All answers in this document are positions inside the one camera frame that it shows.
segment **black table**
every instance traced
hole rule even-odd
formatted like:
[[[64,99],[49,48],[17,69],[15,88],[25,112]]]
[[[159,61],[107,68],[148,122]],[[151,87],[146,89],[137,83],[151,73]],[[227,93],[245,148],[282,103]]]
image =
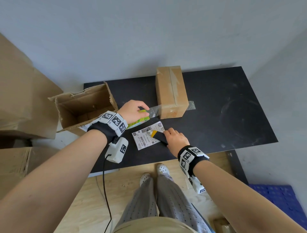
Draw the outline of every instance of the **black table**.
[[[202,70],[183,73],[188,99],[195,110],[183,117],[161,120],[165,129],[173,127],[182,132],[190,144],[204,153],[233,150],[278,142],[251,88],[242,67]],[[103,82],[85,83],[84,88]],[[142,100],[149,107],[157,105],[155,76],[107,81],[118,107],[131,99]],[[138,150],[132,133],[160,121],[149,121],[126,130],[123,137],[129,146],[119,164],[107,161],[105,170],[155,163],[174,159],[163,143]],[[101,172],[101,153],[91,173]]]

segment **gray wall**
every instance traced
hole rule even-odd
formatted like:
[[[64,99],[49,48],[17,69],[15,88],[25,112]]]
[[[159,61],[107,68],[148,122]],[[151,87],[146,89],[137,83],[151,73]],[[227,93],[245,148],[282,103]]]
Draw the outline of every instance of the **gray wall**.
[[[242,66],[307,28],[306,0],[0,0],[0,32],[65,91],[84,82]]]
[[[279,142],[236,150],[247,179],[292,185],[307,211],[307,30],[250,83]]]

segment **white shoe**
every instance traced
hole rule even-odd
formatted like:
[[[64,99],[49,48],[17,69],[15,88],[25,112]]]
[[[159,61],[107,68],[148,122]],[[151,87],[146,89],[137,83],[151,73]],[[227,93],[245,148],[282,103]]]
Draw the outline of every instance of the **white shoe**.
[[[150,174],[149,173],[145,173],[144,175],[142,175],[141,180],[140,180],[140,186],[150,178]]]
[[[162,174],[162,173],[169,174],[169,169],[164,164],[159,164],[157,166],[157,173],[158,174]]]

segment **dotted pants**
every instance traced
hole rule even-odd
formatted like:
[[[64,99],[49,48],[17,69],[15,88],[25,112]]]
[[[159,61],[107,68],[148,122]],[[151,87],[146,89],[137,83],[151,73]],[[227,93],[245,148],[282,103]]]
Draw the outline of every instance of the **dotted pants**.
[[[149,178],[135,191],[116,227],[131,220],[157,216],[153,181],[153,178]],[[166,173],[160,174],[157,179],[157,206],[160,217],[177,219],[199,233],[211,232],[179,186]]]

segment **wrist-mounted device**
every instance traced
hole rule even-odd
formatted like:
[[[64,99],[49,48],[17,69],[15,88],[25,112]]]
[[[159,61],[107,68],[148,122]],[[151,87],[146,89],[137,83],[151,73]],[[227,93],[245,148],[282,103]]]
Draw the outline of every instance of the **wrist-mounted device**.
[[[120,163],[128,147],[127,139],[121,137],[128,127],[126,120],[118,113],[107,111],[86,126],[87,131],[97,129],[106,136],[109,148],[105,157],[110,155],[107,160]]]
[[[206,189],[194,175],[193,168],[198,162],[209,159],[209,156],[207,156],[197,147],[193,147],[191,145],[183,147],[178,153],[178,161],[180,168],[183,173],[188,177],[192,187],[197,194],[206,191]]]

